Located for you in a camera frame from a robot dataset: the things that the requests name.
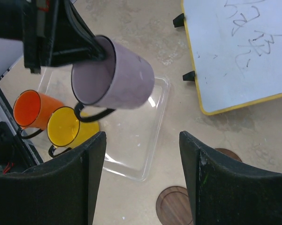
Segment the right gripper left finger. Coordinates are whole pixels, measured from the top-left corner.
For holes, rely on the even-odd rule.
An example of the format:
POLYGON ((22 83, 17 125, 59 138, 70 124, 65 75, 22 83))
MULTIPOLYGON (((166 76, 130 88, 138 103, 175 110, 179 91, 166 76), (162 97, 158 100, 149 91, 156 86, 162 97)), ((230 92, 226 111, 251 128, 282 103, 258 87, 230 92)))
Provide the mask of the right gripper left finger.
POLYGON ((0 225, 91 225, 106 133, 22 173, 0 175, 0 225))

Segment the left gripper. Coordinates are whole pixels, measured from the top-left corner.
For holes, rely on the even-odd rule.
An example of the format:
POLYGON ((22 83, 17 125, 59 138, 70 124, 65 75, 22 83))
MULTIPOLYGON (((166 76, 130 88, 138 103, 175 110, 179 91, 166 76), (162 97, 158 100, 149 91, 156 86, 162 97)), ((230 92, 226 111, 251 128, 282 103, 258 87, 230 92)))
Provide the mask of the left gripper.
POLYGON ((61 67, 107 57, 69 0, 0 0, 0 38, 22 41, 24 67, 33 74, 50 60, 61 67))

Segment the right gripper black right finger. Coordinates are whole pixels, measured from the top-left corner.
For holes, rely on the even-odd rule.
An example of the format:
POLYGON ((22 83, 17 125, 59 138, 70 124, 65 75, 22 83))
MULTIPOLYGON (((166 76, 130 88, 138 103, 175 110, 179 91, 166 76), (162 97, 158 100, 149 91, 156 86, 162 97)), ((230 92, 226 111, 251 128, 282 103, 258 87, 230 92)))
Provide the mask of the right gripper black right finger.
POLYGON ((282 173, 239 162, 187 131, 179 148, 194 224, 282 225, 282 173))

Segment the dark brown wooden coaster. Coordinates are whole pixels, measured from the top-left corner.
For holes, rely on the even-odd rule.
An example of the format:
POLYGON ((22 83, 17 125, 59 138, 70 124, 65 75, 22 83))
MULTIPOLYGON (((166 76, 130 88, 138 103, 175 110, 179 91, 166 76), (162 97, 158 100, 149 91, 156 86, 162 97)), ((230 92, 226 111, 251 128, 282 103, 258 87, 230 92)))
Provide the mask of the dark brown wooden coaster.
MULTIPOLYGON (((215 150, 218 151, 218 152, 221 152, 222 154, 226 155, 227 157, 230 157, 230 158, 232 158, 232 159, 234 159, 238 162, 242 162, 241 158, 231 150, 228 150, 228 149, 225 149, 225 148, 215 148, 215 150)), ((227 162, 228 160, 224 157, 220 157, 218 159, 218 161, 223 163, 223 162, 227 162)))

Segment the purple cup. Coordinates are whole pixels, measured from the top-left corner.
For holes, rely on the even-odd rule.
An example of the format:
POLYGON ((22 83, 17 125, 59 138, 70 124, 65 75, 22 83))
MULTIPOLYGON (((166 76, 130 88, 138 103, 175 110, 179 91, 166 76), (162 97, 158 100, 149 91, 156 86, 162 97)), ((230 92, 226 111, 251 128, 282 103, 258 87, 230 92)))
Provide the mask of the purple cup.
POLYGON ((106 52, 103 61, 72 66, 71 87, 81 122, 100 120, 117 109, 136 109, 150 97, 155 83, 152 66, 144 58, 106 36, 95 40, 106 52))

